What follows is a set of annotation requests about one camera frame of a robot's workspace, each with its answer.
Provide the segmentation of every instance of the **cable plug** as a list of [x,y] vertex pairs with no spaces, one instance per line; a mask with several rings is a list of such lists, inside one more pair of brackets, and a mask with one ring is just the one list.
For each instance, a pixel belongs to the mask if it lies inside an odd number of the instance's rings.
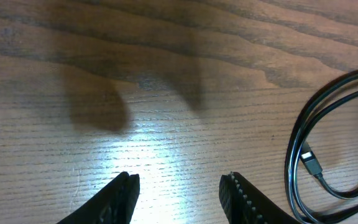
[[321,175],[323,168],[321,168],[320,163],[307,142],[305,142],[302,146],[301,161],[310,175],[315,177],[317,175]]

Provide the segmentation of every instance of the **brown wood grain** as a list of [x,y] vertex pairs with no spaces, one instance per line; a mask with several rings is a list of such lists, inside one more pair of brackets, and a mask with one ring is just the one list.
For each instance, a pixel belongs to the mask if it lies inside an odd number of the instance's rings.
[[[358,1],[0,0],[0,223],[56,223],[122,171],[132,223],[227,223],[231,170],[290,213],[295,119],[355,69]],[[330,184],[358,184],[358,100],[309,142]],[[299,176],[313,209],[358,202]]]

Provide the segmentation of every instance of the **wooden surface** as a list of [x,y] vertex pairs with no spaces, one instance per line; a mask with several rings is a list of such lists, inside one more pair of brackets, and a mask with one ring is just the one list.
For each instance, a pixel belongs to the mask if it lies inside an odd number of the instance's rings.
[[[290,212],[293,123],[355,69],[358,1],[0,0],[0,223],[55,223],[122,171],[132,223],[227,223],[231,170]],[[358,184],[358,100],[309,142],[330,184]],[[299,175],[311,208],[343,204]]]

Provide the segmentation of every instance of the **electronic cord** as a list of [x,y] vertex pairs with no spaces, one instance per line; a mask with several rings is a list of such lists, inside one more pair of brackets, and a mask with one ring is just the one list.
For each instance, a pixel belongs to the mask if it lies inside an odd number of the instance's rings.
[[[317,178],[319,183],[328,193],[340,199],[352,199],[358,197],[358,188],[348,192],[338,192],[332,189],[326,183],[322,174],[323,169],[321,168],[317,158],[313,154],[313,151],[306,142],[306,138],[319,120],[321,120],[325,115],[327,115],[338,106],[341,106],[344,103],[357,98],[358,91],[335,101],[334,103],[316,113],[314,116],[311,116],[311,113],[324,99],[326,99],[327,96],[332,94],[340,87],[355,80],[358,80],[358,71],[348,73],[347,75],[339,77],[328,83],[326,86],[320,89],[320,91],[314,94],[312,98],[306,103],[294,125],[285,160],[285,190],[291,210],[295,218],[301,223],[333,224],[341,222],[358,213],[358,205],[329,215],[321,215],[312,211],[301,200],[298,190],[297,178],[298,163],[301,159],[308,172]],[[299,213],[295,204],[298,205],[299,209],[305,216]]]

